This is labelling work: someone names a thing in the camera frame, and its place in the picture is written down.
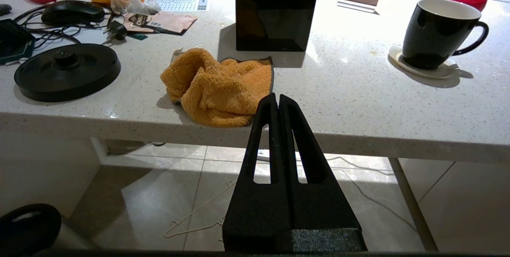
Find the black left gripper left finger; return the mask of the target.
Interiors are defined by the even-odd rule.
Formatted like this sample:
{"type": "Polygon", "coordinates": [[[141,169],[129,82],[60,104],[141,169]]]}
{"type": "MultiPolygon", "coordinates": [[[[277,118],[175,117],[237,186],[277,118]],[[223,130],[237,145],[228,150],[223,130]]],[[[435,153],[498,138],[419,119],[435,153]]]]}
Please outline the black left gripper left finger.
{"type": "Polygon", "coordinates": [[[245,157],[222,226],[225,250],[275,250],[276,237],[288,229],[288,197],[282,162],[282,137],[275,94],[261,99],[245,157]],[[257,152],[269,126],[270,183],[254,181],[257,152]]]}

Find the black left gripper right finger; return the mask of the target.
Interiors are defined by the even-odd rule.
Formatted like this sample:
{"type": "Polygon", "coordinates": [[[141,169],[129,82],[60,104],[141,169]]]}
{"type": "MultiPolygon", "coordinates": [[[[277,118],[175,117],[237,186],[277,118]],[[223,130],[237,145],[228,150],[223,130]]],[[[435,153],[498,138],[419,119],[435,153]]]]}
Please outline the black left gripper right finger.
{"type": "Polygon", "coordinates": [[[362,228],[296,101],[279,97],[291,250],[366,250],[362,228]]]}

